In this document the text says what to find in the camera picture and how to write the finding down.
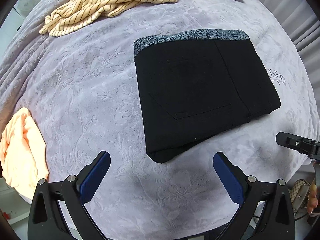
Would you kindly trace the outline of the operator right hand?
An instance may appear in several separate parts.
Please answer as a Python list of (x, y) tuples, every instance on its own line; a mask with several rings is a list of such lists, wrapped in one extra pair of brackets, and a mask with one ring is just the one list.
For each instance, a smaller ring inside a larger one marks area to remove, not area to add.
[(309, 214), (311, 214), (313, 213), (314, 209), (317, 208), (317, 206), (318, 206), (317, 186), (313, 181), (309, 189), (308, 203), (306, 206), (306, 210)]

